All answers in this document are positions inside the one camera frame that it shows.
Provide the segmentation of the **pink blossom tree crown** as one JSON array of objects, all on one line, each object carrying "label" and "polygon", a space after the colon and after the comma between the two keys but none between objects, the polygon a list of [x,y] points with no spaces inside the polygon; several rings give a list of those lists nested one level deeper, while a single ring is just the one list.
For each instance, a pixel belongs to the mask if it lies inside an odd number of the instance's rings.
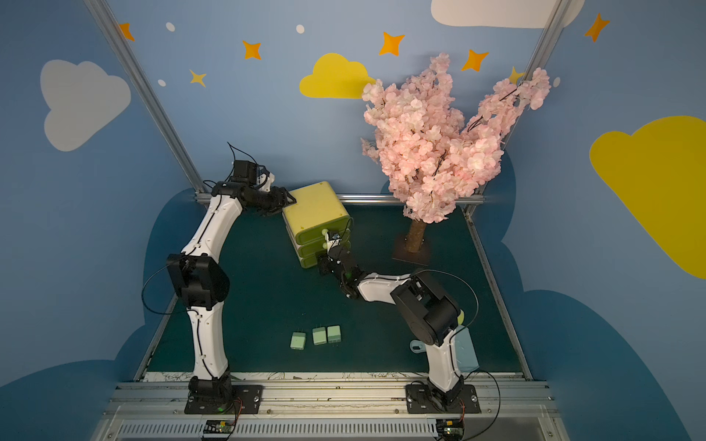
[{"label": "pink blossom tree crown", "polygon": [[505,138],[525,110],[543,105],[552,87],[542,68],[528,81],[499,81],[467,119],[452,106],[449,68],[449,55],[441,53],[402,86],[377,80],[362,93],[364,119],[374,128],[362,152],[388,177],[404,216],[425,224],[446,220],[458,200],[500,173]]}]

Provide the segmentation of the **dark metal tree base plate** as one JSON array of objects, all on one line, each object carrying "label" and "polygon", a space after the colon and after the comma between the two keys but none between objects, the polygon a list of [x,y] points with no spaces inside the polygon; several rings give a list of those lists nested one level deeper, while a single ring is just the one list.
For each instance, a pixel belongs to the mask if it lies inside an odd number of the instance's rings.
[{"label": "dark metal tree base plate", "polygon": [[431,261],[431,246],[425,240],[422,241],[419,250],[415,253],[406,249],[406,236],[398,235],[393,246],[393,260],[406,262],[418,266],[428,266]]}]

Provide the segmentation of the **left controller board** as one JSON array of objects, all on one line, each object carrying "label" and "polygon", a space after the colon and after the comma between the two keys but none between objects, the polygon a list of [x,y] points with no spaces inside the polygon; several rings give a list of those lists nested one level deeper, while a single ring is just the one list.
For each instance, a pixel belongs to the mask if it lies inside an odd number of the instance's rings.
[{"label": "left controller board", "polygon": [[207,420],[202,429],[202,436],[226,439],[231,437],[234,431],[234,420]]}]

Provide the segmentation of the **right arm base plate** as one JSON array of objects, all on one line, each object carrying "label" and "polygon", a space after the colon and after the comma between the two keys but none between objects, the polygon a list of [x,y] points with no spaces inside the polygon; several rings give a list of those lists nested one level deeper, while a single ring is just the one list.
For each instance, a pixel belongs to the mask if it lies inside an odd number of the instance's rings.
[{"label": "right arm base plate", "polygon": [[437,391],[428,384],[421,381],[414,381],[404,387],[406,395],[406,408],[412,415],[422,415],[423,413],[481,413],[481,405],[476,388],[470,384],[461,386],[458,394],[451,399],[448,393]]}]

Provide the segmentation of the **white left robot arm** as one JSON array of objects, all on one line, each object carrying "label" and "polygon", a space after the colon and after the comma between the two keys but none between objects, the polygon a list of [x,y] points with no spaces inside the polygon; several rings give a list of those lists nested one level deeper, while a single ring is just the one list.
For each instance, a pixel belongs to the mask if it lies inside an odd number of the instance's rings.
[{"label": "white left robot arm", "polygon": [[248,207],[277,214],[295,202],[283,187],[220,181],[196,233],[180,253],[167,257],[169,277],[191,323],[196,380],[216,382],[230,378],[222,331],[222,310],[230,292],[230,279],[219,261],[233,224]]}]

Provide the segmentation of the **green drawer cabinet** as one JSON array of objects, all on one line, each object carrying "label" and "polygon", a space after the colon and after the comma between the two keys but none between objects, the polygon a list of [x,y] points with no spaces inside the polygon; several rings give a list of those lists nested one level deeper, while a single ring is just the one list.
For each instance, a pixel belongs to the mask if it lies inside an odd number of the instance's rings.
[{"label": "green drawer cabinet", "polygon": [[349,240],[352,218],[331,185],[322,181],[290,192],[294,204],[282,210],[290,241],[304,269],[317,265],[327,249],[325,233]]}]

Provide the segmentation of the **light green plug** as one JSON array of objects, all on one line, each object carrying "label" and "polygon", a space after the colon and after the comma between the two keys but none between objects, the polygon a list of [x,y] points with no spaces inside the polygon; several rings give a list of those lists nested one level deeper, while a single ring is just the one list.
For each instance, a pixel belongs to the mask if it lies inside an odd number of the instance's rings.
[{"label": "light green plug", "polygon": [[306,345],[306,334],[303,332],[294,332],[290,338],[290,348],[292,350],[303,350]]},{"label": "light green plug", "polygon": [[314,328],[312,339],[314,345],[325,345],[327,343],[327,329],[325,327]]},{"label": "light green plug", "polygon": [[336,344],[342,341],[342,332],[339,325],[332,325],[327,327],[327,342],[329,344]]}]

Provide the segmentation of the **brown tree trunk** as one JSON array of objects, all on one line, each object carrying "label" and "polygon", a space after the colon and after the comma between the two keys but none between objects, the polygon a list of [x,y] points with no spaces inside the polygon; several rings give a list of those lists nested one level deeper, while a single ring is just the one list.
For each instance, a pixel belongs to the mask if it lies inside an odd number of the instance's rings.
[{"label": "brown tree trunk", "polygon": [[412,220],[408,234],[406,235],[406,252],[416,254],[421,251],[424,244],[424,234],[427,225],[421,220]]}]

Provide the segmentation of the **aluminium frame rail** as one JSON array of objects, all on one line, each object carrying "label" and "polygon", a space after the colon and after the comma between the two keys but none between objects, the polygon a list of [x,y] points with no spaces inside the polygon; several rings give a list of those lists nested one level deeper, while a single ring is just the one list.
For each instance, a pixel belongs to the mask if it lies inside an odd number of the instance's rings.
[{"label": "aluminium frame rail", "polygon": [[[336,195],[340,202],[344,205],[380,205],[380,206],[398,206],[403,205],[403,202],[395,198],[392,194],[343,194]],[[211,194],[206,192],[197,192],[195,196],[198,203],[209,205],[211,202]],[[468,198],[458,198],[457,205],[481,205],[485,201],[482,194],[474,194]]]}]

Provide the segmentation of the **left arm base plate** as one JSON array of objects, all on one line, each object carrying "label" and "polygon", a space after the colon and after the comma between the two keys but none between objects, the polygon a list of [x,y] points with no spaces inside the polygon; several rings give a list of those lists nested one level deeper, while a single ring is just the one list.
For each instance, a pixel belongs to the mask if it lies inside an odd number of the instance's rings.
[{"label": "left arm base plate", "polygon": [[189,393],[185,415],[257,415],[262,404],[262,385],[235,385],[225,391]]}]

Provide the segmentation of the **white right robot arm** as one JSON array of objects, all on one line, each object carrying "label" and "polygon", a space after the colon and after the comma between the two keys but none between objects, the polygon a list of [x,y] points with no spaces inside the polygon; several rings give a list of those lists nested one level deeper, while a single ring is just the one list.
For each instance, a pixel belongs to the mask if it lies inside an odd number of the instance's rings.
[{"label": "white right robot arm", "polygon": [[461,307],[429,271],[399,276],[368,272],[343,244],[334,244],[319,254],[316,264],[322,275],[336,278],[349,299],[395,306],[426,347],[428,387],[447,402],[457,398],[464,385],[455,350]]}]

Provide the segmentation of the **light blue cutting board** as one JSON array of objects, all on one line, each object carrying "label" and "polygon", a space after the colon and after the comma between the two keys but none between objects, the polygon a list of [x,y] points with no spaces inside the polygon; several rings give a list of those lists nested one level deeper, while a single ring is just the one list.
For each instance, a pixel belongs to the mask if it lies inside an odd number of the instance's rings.
[{"label": "light blue cutting board", "polygon": [[480,364],[474,349],[474,343],[469,330],[465,326],[461,326],[459,334],[455,336],[454,354],[461,373],[468,374],[479,369]]}]

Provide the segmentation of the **controller board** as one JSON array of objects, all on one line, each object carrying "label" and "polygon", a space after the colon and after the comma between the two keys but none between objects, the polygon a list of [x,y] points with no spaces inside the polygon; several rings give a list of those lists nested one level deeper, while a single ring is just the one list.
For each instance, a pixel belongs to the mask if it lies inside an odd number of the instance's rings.
[{"label": "controller board", "polygon": [[437,441],[460,441],[464,436],[464,424],[460,420],[438,419]]},{"label": "controller board", "polygon": [[231,437],[234,431],[234,420],[207,420],[202,429],[202,436],[226,439]]}]

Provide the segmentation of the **right controller board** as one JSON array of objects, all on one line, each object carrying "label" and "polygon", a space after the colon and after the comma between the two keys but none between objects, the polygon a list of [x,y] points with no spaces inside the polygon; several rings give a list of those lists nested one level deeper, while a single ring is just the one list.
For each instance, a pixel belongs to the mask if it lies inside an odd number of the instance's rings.
[{"label": "right controller board", "polygon": [[460,420],[438,419],[437,441],[460,441],[464,436],[464,424]]}]

